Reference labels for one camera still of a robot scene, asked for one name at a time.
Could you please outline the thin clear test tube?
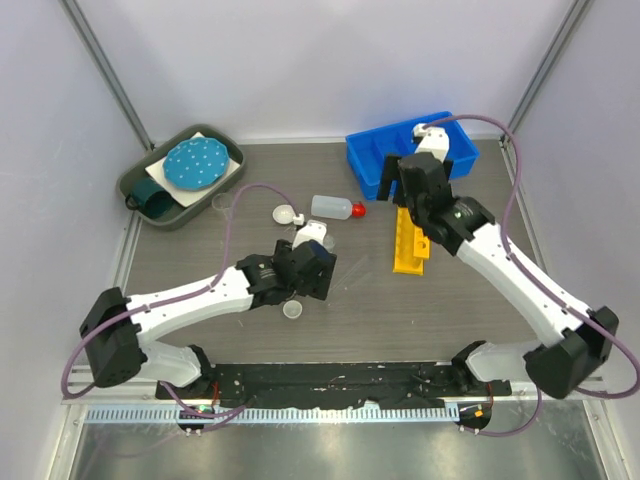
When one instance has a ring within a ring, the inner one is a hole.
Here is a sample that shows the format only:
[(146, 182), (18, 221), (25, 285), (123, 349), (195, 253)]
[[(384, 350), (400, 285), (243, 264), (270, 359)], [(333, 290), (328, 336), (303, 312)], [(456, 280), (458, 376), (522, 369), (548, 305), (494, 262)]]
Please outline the thin clear test tube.
[(362, 256), (345, 272), (341, 273), (336, 280), (332, 282), (330, 291), (336, 291), (340, 288), (347, 289), (351, 282), (360, 279), (368, 272), (369, 257)]

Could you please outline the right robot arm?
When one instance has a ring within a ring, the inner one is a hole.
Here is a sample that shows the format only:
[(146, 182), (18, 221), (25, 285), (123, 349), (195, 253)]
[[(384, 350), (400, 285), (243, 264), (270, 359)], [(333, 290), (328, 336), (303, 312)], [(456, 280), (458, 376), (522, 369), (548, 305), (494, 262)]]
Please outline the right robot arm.
[(377, 198), (407, 208), (412, 225), (488, 280), (536, 335), (533, 342), (469, 345), (451, 371), (453, 386), (472, 395), (490, 381), (531, 380), (552, 398), (567, 397), (608, 359), (618, 317), (577, 300), (501, 238), (486, 208), (453, 194), (449, 170), (430, 153), (389, 154)]

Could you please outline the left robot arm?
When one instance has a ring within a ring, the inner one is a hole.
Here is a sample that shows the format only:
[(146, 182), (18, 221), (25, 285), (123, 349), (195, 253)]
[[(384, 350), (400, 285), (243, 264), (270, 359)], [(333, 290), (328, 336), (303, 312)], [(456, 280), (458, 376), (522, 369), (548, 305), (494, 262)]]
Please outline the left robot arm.
[(337, 257), (308, 240), (280, 240), (273, 255), (249, 255), (221, 275), (182, 287), (126, 297), (103, 291), (80, 327), (83, 347), (98, 388), (133, 378), (165, 382), (190, 398), (213, 385), (211, 363), (197, 346), (174, 347), (162, 337), (201, 321), (275, 306), (291, 297), (325, 300)]

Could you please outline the blue divided plastic bin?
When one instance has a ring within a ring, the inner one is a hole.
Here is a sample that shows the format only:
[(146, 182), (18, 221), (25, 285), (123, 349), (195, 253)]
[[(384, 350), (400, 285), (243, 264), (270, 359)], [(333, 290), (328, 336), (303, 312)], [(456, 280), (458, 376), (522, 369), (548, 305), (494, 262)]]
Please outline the blue divided plastic bin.
[[(437, 112), (348, 135), (345, 138), (346, 158), (363, 196), (367, 200), (376, 199), (387, 154), (405, 156), (415, 151), (412, 132), (417, 124), (449, 116), (448, 111)], [(445, 123), (443, 128), (449, 138), (447, 159), (453, 161), (450, 178), (468, 175), (479, 156), (478, 149), (457, 121)]]

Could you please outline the small translucent plastic cup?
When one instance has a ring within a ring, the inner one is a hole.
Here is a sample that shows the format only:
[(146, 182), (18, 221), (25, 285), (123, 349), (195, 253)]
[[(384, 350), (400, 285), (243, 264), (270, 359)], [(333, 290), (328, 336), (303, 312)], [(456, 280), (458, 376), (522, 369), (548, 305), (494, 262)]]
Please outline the small translucent plastic cup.
[(297, 300), (289, 300), (283, 305), (282, 312), (287, 319), (298, 319), (303, 312), (303, 305)]

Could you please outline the white squeeze bottle red cap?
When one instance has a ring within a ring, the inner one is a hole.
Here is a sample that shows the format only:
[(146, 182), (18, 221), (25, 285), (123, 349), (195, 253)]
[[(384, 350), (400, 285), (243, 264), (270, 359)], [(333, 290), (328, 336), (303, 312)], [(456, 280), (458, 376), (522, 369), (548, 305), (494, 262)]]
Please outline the white squeeze bottle red cap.
[(311, 201), (311, 213), (316, 217), (347, 220), (351, 217), (362, 218), (367, 210), (362, 203), (353, 203), (346, 198), (314, 195)]

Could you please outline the yellow test tube rack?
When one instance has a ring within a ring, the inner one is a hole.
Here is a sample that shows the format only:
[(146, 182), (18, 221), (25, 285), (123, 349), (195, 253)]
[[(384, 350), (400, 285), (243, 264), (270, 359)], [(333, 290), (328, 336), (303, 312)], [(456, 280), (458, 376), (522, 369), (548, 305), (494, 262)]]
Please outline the yellow test tube rack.
[(414, 225), (407, 208), (396, 210), (393, 272), (422, 276), (430, 258), (430, 240)]

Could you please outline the clear glass beaker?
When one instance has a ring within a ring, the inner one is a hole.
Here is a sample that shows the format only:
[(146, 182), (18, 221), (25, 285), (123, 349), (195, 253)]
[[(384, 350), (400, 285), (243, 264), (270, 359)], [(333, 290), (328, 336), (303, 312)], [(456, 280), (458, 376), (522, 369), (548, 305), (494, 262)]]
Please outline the clear glass beaker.
[(234, 195), (224, 192), (215, 195), (211, 200), (211, 206), (215, 214), (226, 221), (233, 216)]

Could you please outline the white square board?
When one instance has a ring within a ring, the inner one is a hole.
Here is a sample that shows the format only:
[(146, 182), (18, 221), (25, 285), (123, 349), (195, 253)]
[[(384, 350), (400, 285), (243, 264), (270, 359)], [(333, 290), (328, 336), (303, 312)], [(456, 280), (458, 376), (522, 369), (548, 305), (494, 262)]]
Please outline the white square board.
[[(196, 134), (192, 135), (190, 138), (195, 138), (195, 137), (213, 138), (212, 136), (205, 136), (201, 132), (197, 132)], [(233, 173), (235, 173), (240, 168), (240, 163), (237, 162), (236, 160), (234, 160), (232, 158), (232, 156), (231, 156), (231, 148), (228, 147), (228, 146), (226, 146), (226, 147), (227, 147), (229, 155), (230, 155), (230, 163), (229, 163), (229, 166), (227, 168), (226, 173), (222, 176), (221, 179), (219, 179), (212, 186), (207, 187), (207, 188), (205, 188), (203, 190), (200, 190), (200, 191), (190, 192), (190, 191), (177, 189), (176, 187), (172, 186), (165, 179), (162, 166), (163, 166), (163, 162), (164, 162), (164, 160), (165, 160), (167, 155), (165, 155), (160, 160), (152, 163), (151, 165), (146, 166), (145, 167), (145, 171), (151, 178), (153, 178), (158, 184), (160, 184), (165, 190), (167, 190), (171, 194), (173, 199), (180, 206), (182, 206), (184, 208), (188, 208), (188, 207), (194, 205), (199, 200), (204, 199), (209, 193), (211, 193), (214, 190), (215, 187), (221, 187), (223, 182), (225, 180), (230, 179), (231, 175)]]

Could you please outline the blue dotted plate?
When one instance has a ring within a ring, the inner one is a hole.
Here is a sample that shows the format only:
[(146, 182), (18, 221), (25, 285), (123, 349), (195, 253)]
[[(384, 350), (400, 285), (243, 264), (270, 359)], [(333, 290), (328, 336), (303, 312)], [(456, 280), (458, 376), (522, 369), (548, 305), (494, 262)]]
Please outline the blue dotted plate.
[(164, 162), (165, 179), (180, 190), (195, 192), (212, 186), (226, 173), (230, 163), (227, 147), (209, 137), (195, 137), (178, 143)]

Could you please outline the dark green mug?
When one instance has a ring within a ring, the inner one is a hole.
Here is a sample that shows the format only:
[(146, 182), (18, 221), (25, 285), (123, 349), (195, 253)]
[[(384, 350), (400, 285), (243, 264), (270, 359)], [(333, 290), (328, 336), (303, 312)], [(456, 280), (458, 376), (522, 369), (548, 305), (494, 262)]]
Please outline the dark green mug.
[(137, 211), (150, 219), (158, 219), (165, 215), (174, 205), (171, 194), (153, 178), (137, 181), (129, 194), (125, 196), (128, 210)]

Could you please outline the grey-green plastic tray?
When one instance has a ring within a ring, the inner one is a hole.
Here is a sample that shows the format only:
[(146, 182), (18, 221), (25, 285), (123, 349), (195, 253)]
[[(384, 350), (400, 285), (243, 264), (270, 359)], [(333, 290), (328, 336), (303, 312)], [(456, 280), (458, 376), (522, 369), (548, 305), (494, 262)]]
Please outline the grey-green plastic tray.
[(117, 182), (125, 207), (161, 230), (176, 230), (228, 191), (244, 173), (239, 145), (206, 124), (156, 147)]

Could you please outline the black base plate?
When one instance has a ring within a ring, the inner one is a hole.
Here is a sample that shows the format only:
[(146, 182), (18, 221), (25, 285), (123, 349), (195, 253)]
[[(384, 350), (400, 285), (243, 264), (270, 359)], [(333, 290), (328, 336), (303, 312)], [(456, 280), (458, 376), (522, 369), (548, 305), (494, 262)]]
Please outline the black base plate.
[(343, 410), (373, 401), (382, 409), (442, 407), (446, 397), (506, 397), (507, 381), (475, 380), (460, 366), (435, 362), (218, 364), (183, 400), (218, 399), (225, 408)]

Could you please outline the right aluminium frame post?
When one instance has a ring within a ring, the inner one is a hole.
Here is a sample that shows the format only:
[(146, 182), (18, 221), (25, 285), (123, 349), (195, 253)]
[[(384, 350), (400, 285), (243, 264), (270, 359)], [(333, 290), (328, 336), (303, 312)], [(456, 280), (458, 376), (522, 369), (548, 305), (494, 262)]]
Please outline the right aluminium frame post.
[(594, 2), (592, 0), (573, 0), (546, 48), (542, 59), (528, 82), (516, 108), (508, 122), (512, 133), (516, 133), (524, 122), (534, 101), (540, 94), (564, 51), (571, 43), (574, 34), (583, 22)]

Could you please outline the aluminium frame post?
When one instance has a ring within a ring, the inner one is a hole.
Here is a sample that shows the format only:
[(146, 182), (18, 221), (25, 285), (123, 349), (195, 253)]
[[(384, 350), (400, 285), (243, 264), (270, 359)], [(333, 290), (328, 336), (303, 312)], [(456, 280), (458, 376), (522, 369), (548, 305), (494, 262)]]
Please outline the aluminium frame post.
[(564, 51), (571, 43), (574, 34), (583, 22), (594, 2), (592, 0), (573, 0), (546, 48), (542, 59), (528, 82), (516, 108), (508, 122), (512, 133), (516, 133), (524, 122), (534, 101), (540, 94)]
[(133, 103), (121, 83), (94, 29), (76, 0), (60, 0), (59, 4), (84, 45), (94, 66), (111, 93), (116, 105), (145, 151), (154, 149), (154, 142), (143, 125)]

